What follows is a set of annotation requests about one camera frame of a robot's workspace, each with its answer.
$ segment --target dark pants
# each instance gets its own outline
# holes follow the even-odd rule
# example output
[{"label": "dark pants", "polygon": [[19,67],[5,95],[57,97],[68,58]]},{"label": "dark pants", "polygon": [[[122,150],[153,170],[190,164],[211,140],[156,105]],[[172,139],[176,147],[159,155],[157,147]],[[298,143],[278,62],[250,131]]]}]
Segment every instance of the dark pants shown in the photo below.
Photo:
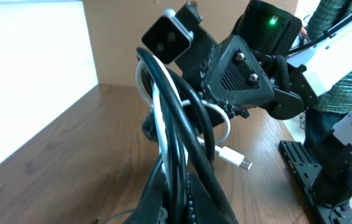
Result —
[{"label": "dark pants", "polygon": [[310,108],[306,111],[304,146],[308,151],[312,151],[313,146],[319,144],[326,137],[332,126],[344,118],[347,114],[332,112],[321,112]]}]

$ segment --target person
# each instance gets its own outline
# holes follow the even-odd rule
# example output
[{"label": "person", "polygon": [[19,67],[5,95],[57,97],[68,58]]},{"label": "person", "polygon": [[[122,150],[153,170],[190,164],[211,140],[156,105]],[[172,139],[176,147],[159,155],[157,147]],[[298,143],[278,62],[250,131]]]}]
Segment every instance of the person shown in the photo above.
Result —
[{"label": "person", "polygon": [[[321,0],[308,22],[307,35],[315,40],[352,13],[352,0]],[[306,111],[305,148],[311,150],[327,136],[333,125],[352,110],[352,71],[319,97]]]}]

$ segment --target metal connector tip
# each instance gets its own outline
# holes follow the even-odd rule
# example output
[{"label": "metal connector tip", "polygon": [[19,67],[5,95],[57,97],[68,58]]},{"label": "metal connector tip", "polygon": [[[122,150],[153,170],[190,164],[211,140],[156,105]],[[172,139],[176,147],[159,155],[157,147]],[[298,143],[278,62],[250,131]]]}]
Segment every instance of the metal connector tip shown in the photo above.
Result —
[{"label": "metal connector tip", "polygon": [[238,167],[243,168],[244,170],[249,170],[252,166],[253,162],[247,159],[244,159],[242,163]]}]

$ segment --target green led light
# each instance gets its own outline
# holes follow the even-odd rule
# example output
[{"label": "green led light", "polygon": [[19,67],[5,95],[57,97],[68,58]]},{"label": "green led light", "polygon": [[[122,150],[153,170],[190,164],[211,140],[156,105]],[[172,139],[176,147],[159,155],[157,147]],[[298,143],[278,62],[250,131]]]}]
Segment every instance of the green led light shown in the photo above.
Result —
[{"label": "green led light", "polygon": [[278,21],[278,16],[273,16],[271,19],[270,19],[270,25],[274,26]]}]

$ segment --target silver screw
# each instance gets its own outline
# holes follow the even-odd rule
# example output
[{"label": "silver screw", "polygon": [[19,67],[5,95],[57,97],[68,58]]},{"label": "silver screw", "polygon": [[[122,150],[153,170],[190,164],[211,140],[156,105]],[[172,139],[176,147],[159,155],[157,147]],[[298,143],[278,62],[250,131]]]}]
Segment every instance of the silver screw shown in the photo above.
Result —
[{"label": "silver screw", "polygon": [[249,76],[250,82],[257,82],[258,79],[259,79],[259,77],[255,73],[253,73]]},{"label": "silver screw", "polygon": [[237,57],[236,57],[237,62],[242,62],[243,60],[245,60],[245,55],[243,53],[238,53]]}]

